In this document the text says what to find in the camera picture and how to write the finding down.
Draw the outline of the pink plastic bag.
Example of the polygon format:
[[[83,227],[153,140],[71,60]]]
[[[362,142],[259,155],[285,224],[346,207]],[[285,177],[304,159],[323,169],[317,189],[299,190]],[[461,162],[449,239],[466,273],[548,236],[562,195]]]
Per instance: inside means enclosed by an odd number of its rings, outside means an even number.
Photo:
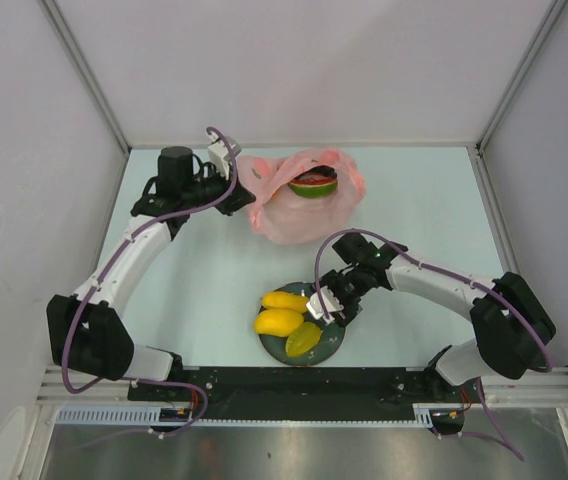
[[[308,243],[344,228],[366,195],[355,159],[335,148],[306,149],[282,158],[243,155],[238,171],[241,184],[256,197],[246,208],[253,232],[281,245]],[[337,178],[337,190],[307,199],[289,189],[290,181],[308,177]]]

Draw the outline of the yellow fake starfruit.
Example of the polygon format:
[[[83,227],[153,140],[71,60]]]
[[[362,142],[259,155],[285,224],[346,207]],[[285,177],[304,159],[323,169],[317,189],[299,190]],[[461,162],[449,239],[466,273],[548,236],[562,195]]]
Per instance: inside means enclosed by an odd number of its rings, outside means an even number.
[[[321,336],[322,330],[319,326],[304,322],[288,336],[285,354],[290,358],[302,356],[319,343]]]

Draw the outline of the yellow fake banana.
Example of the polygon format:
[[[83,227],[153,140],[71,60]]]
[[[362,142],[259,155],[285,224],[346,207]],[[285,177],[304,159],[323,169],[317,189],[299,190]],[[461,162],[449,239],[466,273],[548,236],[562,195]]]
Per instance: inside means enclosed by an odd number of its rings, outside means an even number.
[[[266,309],[285,309],[304,314],[308,311],[308,299],[285,291],[273,291],[262,297],[262,306]]]

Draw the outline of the yellow fake mango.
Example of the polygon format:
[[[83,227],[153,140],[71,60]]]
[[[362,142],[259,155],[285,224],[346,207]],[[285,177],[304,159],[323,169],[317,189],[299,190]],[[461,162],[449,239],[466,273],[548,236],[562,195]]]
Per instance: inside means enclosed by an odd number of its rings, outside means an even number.
[[[288,337],[304,322],[302,313],[288,309],[265,309],[254,321],[254,331],[259,335]]]

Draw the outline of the red fake watermelon slice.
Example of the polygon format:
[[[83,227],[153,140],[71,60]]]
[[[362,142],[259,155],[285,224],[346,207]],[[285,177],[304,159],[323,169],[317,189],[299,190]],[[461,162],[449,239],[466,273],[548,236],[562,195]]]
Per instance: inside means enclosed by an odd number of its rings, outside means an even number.
[[[329,177],[301,178],[290,181],[288,187],[299,197],[317,199],[332,195],[337,190],[338,179]]]

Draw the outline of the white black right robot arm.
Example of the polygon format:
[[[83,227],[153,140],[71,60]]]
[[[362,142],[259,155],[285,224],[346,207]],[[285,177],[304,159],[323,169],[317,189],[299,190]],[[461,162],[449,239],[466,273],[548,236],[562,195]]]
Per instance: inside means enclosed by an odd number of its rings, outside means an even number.
[[[425,388],[433,399],[448,401],[462,384],[487,375],[518,380],[528,371],[552,370],[548,344],[556,327],[522,276],[458,273],[363,229],[338,231],[323,245],[346,268],[316,274],[307,302],[315,319],[345,327],[359,314],[362,297],[381,288],[416,295],[472,325],[473,339],[444,348],[430,361]]]

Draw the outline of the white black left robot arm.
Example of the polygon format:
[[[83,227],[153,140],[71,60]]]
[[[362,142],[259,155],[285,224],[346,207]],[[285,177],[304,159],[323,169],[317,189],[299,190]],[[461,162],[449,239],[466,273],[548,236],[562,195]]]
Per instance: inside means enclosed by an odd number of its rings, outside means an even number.
[[[55,295],[46,307],[55,365],[95,380],[150,381],[166,400],[183,392],[180,356],[135,343],[123,314],[148,268],[192,215],[215,208],[230,216],[254,202],[239,180],[240,151],[236,142],[222,139],[208,146],[208,161],[184,146],[161,150],[157,173],[133,205],[110,257],[72,294]]]

